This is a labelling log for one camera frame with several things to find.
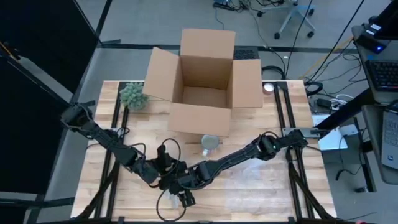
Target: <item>table leg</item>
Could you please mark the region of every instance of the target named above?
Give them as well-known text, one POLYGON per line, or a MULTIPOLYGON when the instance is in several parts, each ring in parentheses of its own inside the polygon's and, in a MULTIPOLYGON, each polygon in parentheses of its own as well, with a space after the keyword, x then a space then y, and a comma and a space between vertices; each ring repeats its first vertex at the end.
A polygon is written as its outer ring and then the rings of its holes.
POLYGON ((330 115, 327 119, 316 126, 319 130, 333 130, 346 120, 352 118, 361 111, 363 105, 373 105, 376 101, 370 88, 364 90, 356 98, 341 107, 336 113, 330 115))

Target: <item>office chair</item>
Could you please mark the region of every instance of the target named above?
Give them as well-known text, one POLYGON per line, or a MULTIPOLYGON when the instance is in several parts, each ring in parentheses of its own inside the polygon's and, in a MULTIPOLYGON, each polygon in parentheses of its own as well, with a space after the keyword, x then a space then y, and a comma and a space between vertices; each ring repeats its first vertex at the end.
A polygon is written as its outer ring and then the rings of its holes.
MULTIPOLYGON (((258 17, 261 17, 264 13, 269 12, 269 11, 289 11, 289 14, 287 15, 284 23, 282 24, 282 27, 280 27, 279 32, 274 34, 275 39, 280 38, 280 33, 285 29, 287 23, 290 21, 293 15, 299 16, 300 20, 304 18, 304 14, 300 12, 300 10, 304 9, 304 12, 307 10, 308 6, 299 6, 298 0, 290 0, 286 4, 287 6, 278 6, 278 7, 265 7, 262 8, 260 12, 257 13, 258 17)), ((308 11, 308 16, 312 16, 314 12, 314 6, 310 7, 310 10, 308 11)), ((312 23, 308 20, 308 18, 305 18, 304 24, 311 29, 311 31, 307 34, 307 37, 311 38, 314 35, 315 32, 315 27, 312 25, 312 23)))

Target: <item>wooden table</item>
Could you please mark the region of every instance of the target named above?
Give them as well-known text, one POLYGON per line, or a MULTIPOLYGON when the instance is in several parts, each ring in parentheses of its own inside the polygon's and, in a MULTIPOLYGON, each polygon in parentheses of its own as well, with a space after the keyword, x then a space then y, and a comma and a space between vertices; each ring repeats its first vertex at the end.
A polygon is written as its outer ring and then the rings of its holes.
MULTIPOLYGON (((302 81, 287 81, 289 95, 297 127, 312 127, 313 121, 302 81)), ((103 128, 111 126, 119 82, 105 81, 95 114, 95 121, 103 128)), ((282 107, 288 124, 283 94, 282 107)), ((131 132, 126 136, 125 144, 143 142, 147 146, 147 158, 156 156, 156 149, 166 138, 175 138, 182 147, 182 160, 188 166, 202 161, 201 135, 167 131, 170 102, 151 98, 146 109, 129 114, 127 126, 131 132)), ((123 109, 120 110, 118 127, 121 126, 123 109)), ((231 131, 229 137, 221 138, 219 148, 209 159, 219 159, 244 147, 258 134, 273 131, 280 136, 279 120, 274 95, 264 95, 262 108, 239 108, 232 110, 231 131)), ((316 141, 310 142, 318 147, 316 141)), ((177 158, 177 147, 168 142, 167 150, 177 158)), ((181 221, 287 221, 294 217, 294 205, 290 192, 287 162, 283 149, 276 158, 269 161, 252 159, 232 169, 223 171, 212 184, 202 190, 193 191, 196 205, 187 208, 181 221)), ((80 183, 76 193, 72 217, 78 215, 89 204, 99 188, 105 150, 93 146, 87 150, 80 183)), ((320 152, 305 148, 303 161, 308 179, 308 186, 327 212, 335 216, 328 178, 320 152)), ((116 193, 113 220, 124 216, 126 220, 159 221, 155 212, 159 189, 149 188, 138 175, 130 174, 121 168, 116 193)), ((108 204, 105 196, 103 211, 108 204)), ((307 215, 303 195, 300 195, 303 215, 307 215)), ((160 214, 165 218, 176 218, 182 212, 166 194, 160 201, 160 214)))

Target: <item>box flap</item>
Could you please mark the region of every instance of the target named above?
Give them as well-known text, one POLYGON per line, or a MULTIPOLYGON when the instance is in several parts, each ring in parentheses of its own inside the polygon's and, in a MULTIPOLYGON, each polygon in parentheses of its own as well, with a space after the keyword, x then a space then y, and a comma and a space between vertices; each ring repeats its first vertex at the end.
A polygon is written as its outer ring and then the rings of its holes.
POLYGON ((235 32, 210 29, 184 29, 180 55, 233 59, 235 32))
POLYGON ((172 103, 169 130, 228 136, 230 120, 231 110, 227 108, 172 103))
POLYGON ((180 72, 181 63, 178 55, 154 47, 142 92, 172 101, 175 79, 180 72))
POLYGON ((234 60, 232 107, 262 107, 260 60, 234 60))

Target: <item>black wall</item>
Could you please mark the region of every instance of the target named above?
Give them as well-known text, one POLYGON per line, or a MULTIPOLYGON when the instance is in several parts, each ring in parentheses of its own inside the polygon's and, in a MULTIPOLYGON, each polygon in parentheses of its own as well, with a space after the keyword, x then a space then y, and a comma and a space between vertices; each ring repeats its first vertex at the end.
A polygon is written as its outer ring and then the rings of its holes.
POLYGON ((75 1, 1 1, 0 27, 1 42, 76 92, 98 38, 75 1))
POLYGON ((45 194, 67 104, 1 57, 0 83, 0 191, 45 194))

